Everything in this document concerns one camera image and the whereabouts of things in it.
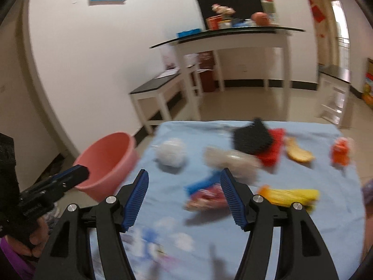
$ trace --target table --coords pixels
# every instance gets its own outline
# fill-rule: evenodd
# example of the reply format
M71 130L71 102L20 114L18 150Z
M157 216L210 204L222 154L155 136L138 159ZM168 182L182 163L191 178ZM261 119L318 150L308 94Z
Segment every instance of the table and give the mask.
M180 66L181 74L186 85L186 94L191 102L192 118L200 121L201 115L198 109L194 94L191 89L192 85L188 79L188 71L185 67L184 56L188 54L201 53L203 51L214 51L216 69L218 73L219 86L224 88L224 80L221 72L221 64L217 50L226 48L242 47L280 47L283 49L283 107L281 119L286 121L289 113L290 100L290 54L288 36L291 31L304 32L303 29L286 28L280 26L253 26L240 28L219 29L217 31L204 31L190 36L172 39L157 45L155 48L164 44L171 44L175 48L176 57Z
M353 106L349 100L351 72L336 65L319 68L316 116L340 127L351 127Z
M195 87L192 86L192 91L196 90L198 98L201 98L202 94L203 94L203 90L202 90L201 78L200 78L200 75L198 73L198 70L199 70L198 64L188 66L187 70L188 70L188 75L190 73L193 73L193 77L194 77L195 84L196 84ZM173 74L173 75L167 76L167 77L162 77L162 78L158 78L158 79L153 78L152 80L144 83L143 85L139 86L138 88L134 89L133 91L131 91L129 93L129 96L130 96L131 101L132 101L132 103L135 107L137 115L138 115L142 125L144 125L148 134L151 134L153 132L153 129L152 129L151 125L159 125L159 124L161 124L165 121L171 121L172 120L170 111L167 107L167 102L165 100L164 93L168 89L170 89L171 87L173 87L176 84L179 84L181 82L185 83L185 80L182 79L182 75L180 74L180 72L178 72L177 74ZM163 120L148 120L145 117L145 115L142 111L142 108L139 104L139 100L147 99L147 98L156 98ZM179 112L179 115L181 115L179 118L181 118L181 119L177 118L177 120L188 120L188 119L185 118L185 117L188 117L186 115L187 112L185 110L188 109L189 106L190 106L190 102L187 101L187 104L184 107L184 109Z
M241 261L249 233L243 232L230 211L196 213L183 210L187 201L184 187L209 176L204 164L206 146L232 148L232 127L247 122L167 122L145 150L123 184L132 183L141 168L149 172L149 189L136 223L122 236L137 280L232 280ZM347 280L359 266L363 248L365 210L354 164L344 171L330 165L330 147L340 132L334 125L297 122L266 122L269 128L285 128L299 145L314 153L312 166L289 160L282 152L278 165L261 169L257 186L276 189L318 189L320 200L311 214L334 261L340 280ZM186 144L188 161L179 171L158 164L152 145L177 137ZM273 280L279 250L280 229L274 229L266 280ZM96 280L102 280L97 240L91 235ZM154 247L166 253L155 263Z

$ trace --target metal screw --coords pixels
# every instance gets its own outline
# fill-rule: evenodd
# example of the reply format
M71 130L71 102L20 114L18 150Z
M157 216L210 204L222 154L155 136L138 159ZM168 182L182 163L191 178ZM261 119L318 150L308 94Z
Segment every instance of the metal screw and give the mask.
M261 203L264 200L261 195L255 195L252 199L257 203Z
M116 198L114 196L110 196L106 198L106 203L112 204L116 201Z
M69 211L69 212L74 212L74 211L76 211L77 208L78 208L78 207L76 206L76 204L70 204L70 205L68 206L68 211Z
M303 208L303 205L301 205L300 203L298 202L295 202L293 204L293 207L296 209L296 210L301 210Z

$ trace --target hand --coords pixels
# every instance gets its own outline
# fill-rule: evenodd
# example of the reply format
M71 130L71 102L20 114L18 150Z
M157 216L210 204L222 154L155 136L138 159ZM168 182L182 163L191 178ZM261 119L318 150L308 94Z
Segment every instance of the hand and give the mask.
M15 238L9 235L5 236L6 241L16 253L25 256L34 256L37 258L41 256L44 246L49 238L49 229L43 217L38 219L38 224L39 228L30 235L30 242L35 245L32 250Z

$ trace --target purple sleeve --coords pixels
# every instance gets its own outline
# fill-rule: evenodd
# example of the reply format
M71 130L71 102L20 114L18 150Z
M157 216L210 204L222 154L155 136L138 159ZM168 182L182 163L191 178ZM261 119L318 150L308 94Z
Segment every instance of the purple sleeve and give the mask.
M35 268L28 262L24 261L16 252L14 252L5 238L0 240L0 248L13 269L22 278L22 280L32 280Z

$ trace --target brown trash bin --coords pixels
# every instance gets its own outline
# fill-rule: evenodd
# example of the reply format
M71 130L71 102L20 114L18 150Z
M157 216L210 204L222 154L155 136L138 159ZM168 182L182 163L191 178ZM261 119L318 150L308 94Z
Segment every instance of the brown trash bin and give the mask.
M200 72L200 77L203 92L214 92L216 90L213 70L205 70Z

